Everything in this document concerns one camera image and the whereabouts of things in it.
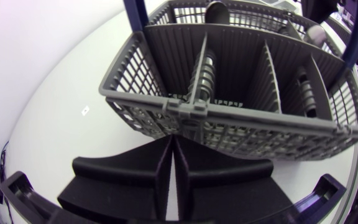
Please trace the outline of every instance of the black cable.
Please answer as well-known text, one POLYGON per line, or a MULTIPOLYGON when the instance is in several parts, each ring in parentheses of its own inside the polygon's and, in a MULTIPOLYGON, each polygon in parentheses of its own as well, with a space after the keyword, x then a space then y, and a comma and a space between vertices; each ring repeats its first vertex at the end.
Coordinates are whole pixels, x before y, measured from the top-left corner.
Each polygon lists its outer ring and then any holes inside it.
MULTIPOLYGON (((0 156, 0 177, 1 177, 1 182, 4 182, 4 180, 6 179, 6 175, 5 175, 5 155, 6 155, 6 146, 9 144, 9 141, 5 143, 5 146, 2 149, 1 152, 1 156, 0 156)), ((7 211, 9 212, 9 218, 11 219, 11 223, 13 224, 13 219, 12 219, 12 213, 11 213, 11 208, 9 206, 9 202, 6 199, 6 197, 4 197, 6 206, 7 206, 7 211)))

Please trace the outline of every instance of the dishwasher rack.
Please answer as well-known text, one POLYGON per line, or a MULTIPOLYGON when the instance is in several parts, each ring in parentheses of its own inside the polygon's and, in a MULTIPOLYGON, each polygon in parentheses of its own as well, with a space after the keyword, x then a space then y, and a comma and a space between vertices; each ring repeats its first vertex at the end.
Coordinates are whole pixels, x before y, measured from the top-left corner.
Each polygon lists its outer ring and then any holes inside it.
POLYGON ((202 23, 202 8, 174 14, 201 1, 154 12, 103 78, 99 92, 111 108, 147 136, 179 134, 247 159, 321 160, 356 143, 358 80, 350 70, 336 79, 344 62, 330 40, 322 49, 302 41, 313 26, 303 17, 226 4, 261 19, 228 26, 202 23))

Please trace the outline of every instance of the small label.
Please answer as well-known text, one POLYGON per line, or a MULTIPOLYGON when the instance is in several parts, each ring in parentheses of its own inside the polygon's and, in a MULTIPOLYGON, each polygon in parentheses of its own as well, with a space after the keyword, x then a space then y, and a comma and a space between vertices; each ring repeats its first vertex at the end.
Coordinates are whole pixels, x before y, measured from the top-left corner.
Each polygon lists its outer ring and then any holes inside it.
POLYGON ((85 108, 81 112, 82 116, 85 116, 89 110, 90 110, 89 106, 85 106, 85 108))

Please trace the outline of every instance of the white wall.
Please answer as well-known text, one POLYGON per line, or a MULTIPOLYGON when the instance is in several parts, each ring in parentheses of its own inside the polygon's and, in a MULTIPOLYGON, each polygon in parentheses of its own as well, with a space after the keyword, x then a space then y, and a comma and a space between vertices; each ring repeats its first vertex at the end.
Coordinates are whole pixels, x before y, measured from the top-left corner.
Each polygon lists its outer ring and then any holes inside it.
MULTIPOLYGON (((53 67, 122 10, 115 0, 0 0, 0 152, 53 67)), ((0 206, 0 218, 6 209, 0 206)))

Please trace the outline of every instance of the metal utensil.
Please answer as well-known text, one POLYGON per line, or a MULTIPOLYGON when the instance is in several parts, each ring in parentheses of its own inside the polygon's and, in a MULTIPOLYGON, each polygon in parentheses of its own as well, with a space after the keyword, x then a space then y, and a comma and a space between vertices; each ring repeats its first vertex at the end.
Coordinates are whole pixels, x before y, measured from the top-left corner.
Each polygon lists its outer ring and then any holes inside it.
POLYGON ((205 23, 230 24, 230 13, 226 5, 219 1, 208 4, 205 10, 205 23))

